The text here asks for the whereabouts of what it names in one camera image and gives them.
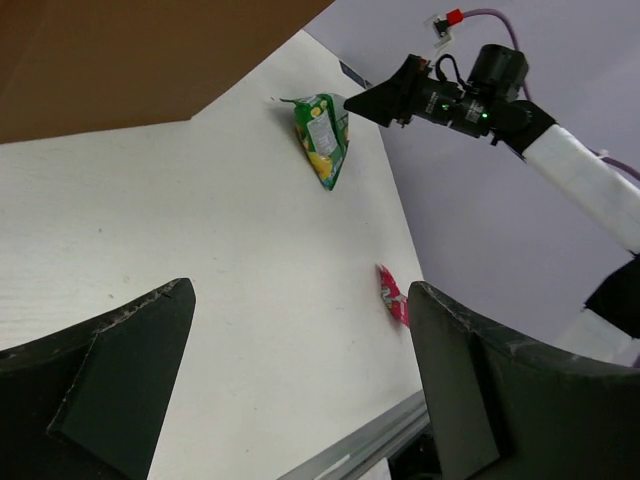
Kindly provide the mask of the dark green chips packet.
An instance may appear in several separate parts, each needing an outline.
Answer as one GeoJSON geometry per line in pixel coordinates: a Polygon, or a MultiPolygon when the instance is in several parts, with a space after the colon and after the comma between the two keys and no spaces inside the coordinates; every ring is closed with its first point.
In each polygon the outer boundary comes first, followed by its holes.
{"type": "Polygon", "coordinates": [[[349,148],[349,113],[341,95],[322,92],[279,98],[293,107],[294,125],[309,163],[327,191],[338,181],[349,148]]]}

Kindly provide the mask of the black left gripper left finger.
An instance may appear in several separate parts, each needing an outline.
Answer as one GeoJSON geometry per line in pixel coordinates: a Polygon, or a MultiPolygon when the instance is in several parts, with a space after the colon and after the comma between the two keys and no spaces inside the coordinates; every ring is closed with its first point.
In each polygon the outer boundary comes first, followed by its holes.
{"type": "Polygon", "coordinates": [[[144,479],[196,296],[174,279],[1,353],[4,479],[144,479]]]}

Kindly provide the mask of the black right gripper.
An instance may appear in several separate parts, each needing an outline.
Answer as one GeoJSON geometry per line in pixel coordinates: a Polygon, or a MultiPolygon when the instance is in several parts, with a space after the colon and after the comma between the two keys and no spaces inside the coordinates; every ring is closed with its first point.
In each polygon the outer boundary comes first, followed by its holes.
{"type": "Polygon", "coordinates": [[[479,138],[495,129],[491,112],[500,80],[496,53],[481,53],[467,80],[454,70],[456,79],[445,75],[442,64],[455,58],[444,54],[435,65],[417,55],[410,55],[386,81],[348,98],[344,108],[373,123],[389,127],[392,122],[408,125],[418,117],[479,138]]]}

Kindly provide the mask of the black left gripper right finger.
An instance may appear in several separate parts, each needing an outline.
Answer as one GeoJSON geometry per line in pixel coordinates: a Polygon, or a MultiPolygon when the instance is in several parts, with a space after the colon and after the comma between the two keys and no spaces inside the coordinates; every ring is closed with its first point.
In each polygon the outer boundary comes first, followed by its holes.
{"type": "Polygon", "coordinates": [[[445,479],[635,479],[639,373],[547,345],[425,282],[410,332],[445,479]]]}

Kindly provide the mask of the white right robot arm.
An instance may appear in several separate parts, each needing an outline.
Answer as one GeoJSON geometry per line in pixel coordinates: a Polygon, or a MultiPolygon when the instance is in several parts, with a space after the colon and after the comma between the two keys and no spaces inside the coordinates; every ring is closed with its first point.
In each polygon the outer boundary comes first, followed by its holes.
{"type": "Polygon", "coordinates": [[[604,362],[639,338],[639,189],[530,100],[520,98],[529,66],[502,45],[480,49],[468,79],[450,81],[439,61],[410,55],[386,81],[348,98],[350,113],[387,127],[415,117],[473,138],[491,135],[607,231],[632,259],[585,301],[556,342],[604,362]]]}

